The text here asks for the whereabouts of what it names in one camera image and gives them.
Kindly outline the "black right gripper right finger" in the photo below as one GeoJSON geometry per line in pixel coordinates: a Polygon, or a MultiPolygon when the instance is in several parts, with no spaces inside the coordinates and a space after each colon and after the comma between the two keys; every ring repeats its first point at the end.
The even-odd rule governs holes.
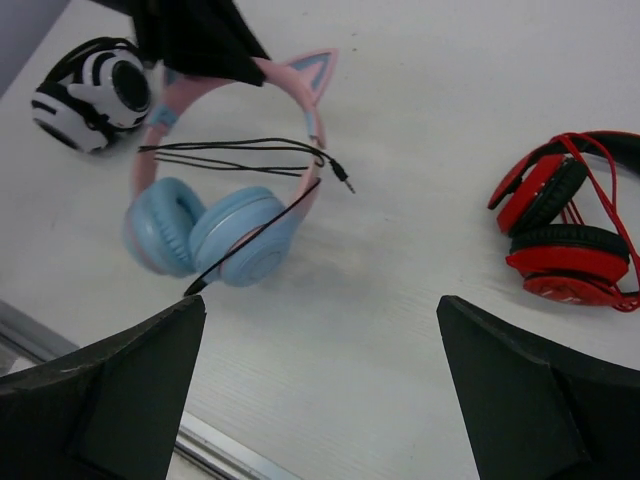
{"type": "Polygon", "coordinates": [[[437,318],[483,479],[636,479],[639,373],[453,295],[437,318]]]}

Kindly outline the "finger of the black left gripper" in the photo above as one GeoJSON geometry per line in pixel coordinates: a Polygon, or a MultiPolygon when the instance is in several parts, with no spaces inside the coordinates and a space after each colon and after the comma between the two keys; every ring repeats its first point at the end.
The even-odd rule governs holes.
{"type": "Polygon", "coordinates": [[[127,12],[149,64],[254,86],[266,81],[255,60],[269,55],[232,1],[129,1],[127,12]]]}

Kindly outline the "pink blue cat-ear headphones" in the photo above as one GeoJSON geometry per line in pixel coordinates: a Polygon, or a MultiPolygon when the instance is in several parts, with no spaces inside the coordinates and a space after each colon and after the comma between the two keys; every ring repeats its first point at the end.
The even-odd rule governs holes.
{"type": "Polygon", "coordinates": [[[144,144],[132,169],[132,202],[123,220],[123,240],[133,259],[158,275],[195,275],[190,295],[221,281],[232,287],[254,285],[286,259],[296,230],[308,214],[321,183],[321,169],[331,165],[344,180],[342,167],[324,151],[326,138],[317,104],[338,60],[335,48],[321,49],[275,63],[254,61],[268,83],[301,107],[309,136],[302,150],[309,167],[289,205],[266,187],[238,190],[210,207],[174,177],[157,178],[156,152],[180,116],[198,99],[227,85],[224,78],[191,76],[166,69],[160,103],[147,120],[144,144]]]}

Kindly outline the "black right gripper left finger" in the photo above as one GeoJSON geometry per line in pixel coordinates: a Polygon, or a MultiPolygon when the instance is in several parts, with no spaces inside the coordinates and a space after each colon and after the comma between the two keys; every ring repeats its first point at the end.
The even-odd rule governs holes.
{"type": "Polygon", "coordinates": [[[201,296],[1,379],[4,479],[166,477],[205,326],[201,296]]]}

